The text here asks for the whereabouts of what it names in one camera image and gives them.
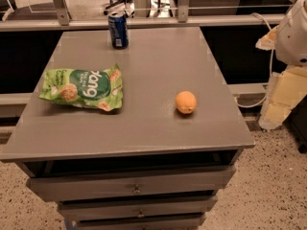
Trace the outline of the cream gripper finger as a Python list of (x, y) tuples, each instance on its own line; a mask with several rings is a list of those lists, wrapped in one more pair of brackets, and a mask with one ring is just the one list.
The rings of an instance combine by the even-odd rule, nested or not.
[(306, 66), (289, 65), (282, 73), (272, 73), (260, 112), (259, 126), (265, 130), (280, 127), (306, 96)]
[(273, 50), (275, 48), (276, 34), (278, 27), (275, 26), (269, 30), (265, 35), (258, 39), (255, 47), (260, 50)]

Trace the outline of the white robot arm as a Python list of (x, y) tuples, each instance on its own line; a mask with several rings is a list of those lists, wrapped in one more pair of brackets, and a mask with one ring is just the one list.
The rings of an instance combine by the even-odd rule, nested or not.
[(256, 43), (274, 50), (287, 67), (272, 73), (258, 121), (262, 129), (280, 127), (292, 110), (307, 96), (307, 0), (297, 0), (278, 26)]

